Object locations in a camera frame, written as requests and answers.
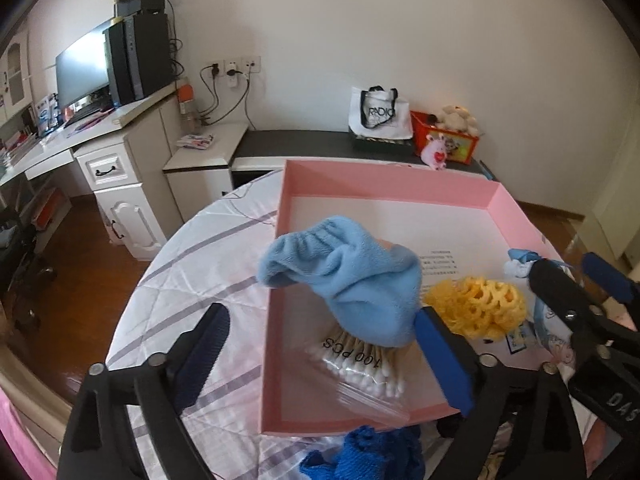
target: white tablecloth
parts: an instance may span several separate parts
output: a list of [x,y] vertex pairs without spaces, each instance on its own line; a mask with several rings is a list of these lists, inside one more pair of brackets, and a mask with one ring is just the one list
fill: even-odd
[[[268,291],[257,283],[260,257],[274,239],[282,172],[241,187],[198,213],[162,248],[133,292],[107,356],[110,369],[167,352],[211,303],[231,316],[229,337],[196,405],[182,421],[209,468],[226,480],[306,478],[297,465],[339,437],[258,434]],[[151,480],[165,478],[139,408],[130,409]]]

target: yellow bath sponge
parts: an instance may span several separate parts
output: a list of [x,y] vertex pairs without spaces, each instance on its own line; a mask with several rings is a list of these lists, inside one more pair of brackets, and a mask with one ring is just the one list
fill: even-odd
[[527,304],[511,283],[467,277],[433,285],[423,296],[448,329],[469,339],[498,339],[527,317]]

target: drawer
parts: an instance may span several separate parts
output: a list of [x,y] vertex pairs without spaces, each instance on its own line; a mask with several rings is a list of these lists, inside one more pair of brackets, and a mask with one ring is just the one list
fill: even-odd
[[94,191],[138,183],[132,160],[124,143],[78,156],[84,177]]
[[60,168],[73,161],[74,156],[73,153],[71,153],[71,150],[65,150],[64,152],[56,153],[55,155],[46,158],[35,166],[31,166],[24,172],[24,174],[29,180],[31,180],[32,178],[36,178],[41,174],[48,173],[49,171]]

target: computer tower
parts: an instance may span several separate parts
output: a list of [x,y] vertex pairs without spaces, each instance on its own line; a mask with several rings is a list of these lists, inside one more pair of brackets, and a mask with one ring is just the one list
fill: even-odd
[[133,94],[143,99],[174,81],[166,14],[134,14],[124,18]]
[[127,56],[125,35],[123,20],[113,23],[104,31],[109,92],[116,108],[136,100],[129,74],[129,57]]

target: cabinet handle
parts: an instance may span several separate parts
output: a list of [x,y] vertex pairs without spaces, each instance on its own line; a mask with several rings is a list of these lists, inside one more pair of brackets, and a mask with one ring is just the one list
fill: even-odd
[[116,171],[116,167],[112,166],[110,170],[108,171],[100,171],[100,170],[95,170],[95,176],[105,176],[111,173],[111,171]]
[[113,234],[116,235],[116,238],[118,240],[122,240],[124,238],[124,235],[119,235],[118,232],[116,231],[116,221],[115,220],[111,220],[111,230],[113,231]]

